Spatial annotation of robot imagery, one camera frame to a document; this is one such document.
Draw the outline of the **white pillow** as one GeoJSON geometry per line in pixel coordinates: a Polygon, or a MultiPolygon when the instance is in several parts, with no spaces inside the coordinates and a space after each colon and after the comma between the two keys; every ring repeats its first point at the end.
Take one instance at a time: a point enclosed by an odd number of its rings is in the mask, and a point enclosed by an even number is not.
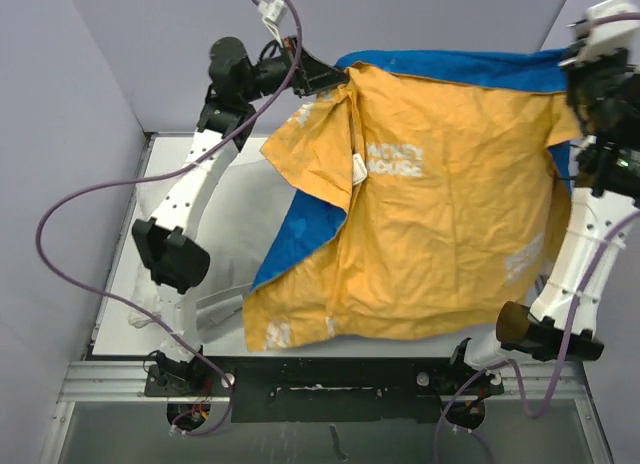
{"type": "Polygon", "coordinates": [[[290,207],[295,190],[258,151],[225,171],[203,213],[197,242],[210,255],[196,289],[197,329],[211,342],[241,324],[244,299],[290,207]]]}

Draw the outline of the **blue yellow Mickey pillowcase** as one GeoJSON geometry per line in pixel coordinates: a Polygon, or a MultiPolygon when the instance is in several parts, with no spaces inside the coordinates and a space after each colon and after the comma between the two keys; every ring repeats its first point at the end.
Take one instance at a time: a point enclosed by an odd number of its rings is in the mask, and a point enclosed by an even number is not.
{"type": "Polygon", "coordinates": [[[570,211],[563,51],[368,50],[262,154],[294,189],[244,304],[251,351],[492,323],[570,211]]]}

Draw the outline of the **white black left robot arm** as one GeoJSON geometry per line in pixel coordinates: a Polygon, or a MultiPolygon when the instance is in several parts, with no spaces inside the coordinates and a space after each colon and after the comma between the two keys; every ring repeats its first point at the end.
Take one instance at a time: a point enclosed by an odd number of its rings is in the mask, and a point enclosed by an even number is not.
{"type": "Polygon", "coordinates": [[[198,391],[204,379],[203,369],[193,362],[202,351],[194,290],[205,279],[211,258],[196,241],[198,228],[215,187],[252,132],[258,116],[254,101],[286,89],[298,97],[312,96],[348,80],[345,72],[309,54],[294,36],[272,40],[268,46],[273,55],[252,62],[236,37],[212,45],[211,83],[185,162],[188,170],[178,175],[150,216],[132,226],[169,334],[156,364],[183,395],[198,391]]]}

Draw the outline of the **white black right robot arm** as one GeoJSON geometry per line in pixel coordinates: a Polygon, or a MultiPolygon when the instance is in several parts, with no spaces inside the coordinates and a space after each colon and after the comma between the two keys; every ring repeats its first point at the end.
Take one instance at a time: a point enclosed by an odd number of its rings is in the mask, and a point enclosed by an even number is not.
{"type": "Polygon", "coordinates": [[[573,48],[561,64],[567,102],[585,139],[576,155],[571,213],[559,254],[529,307],[507,302],[482,339],[467,339],[445,368],[448,386],[469,392],[480,369],[522,355],[546,362],[596,361],[598,307],[615,260],[639,216],[639,69],[629,50],[589,56],[573,48]]]}

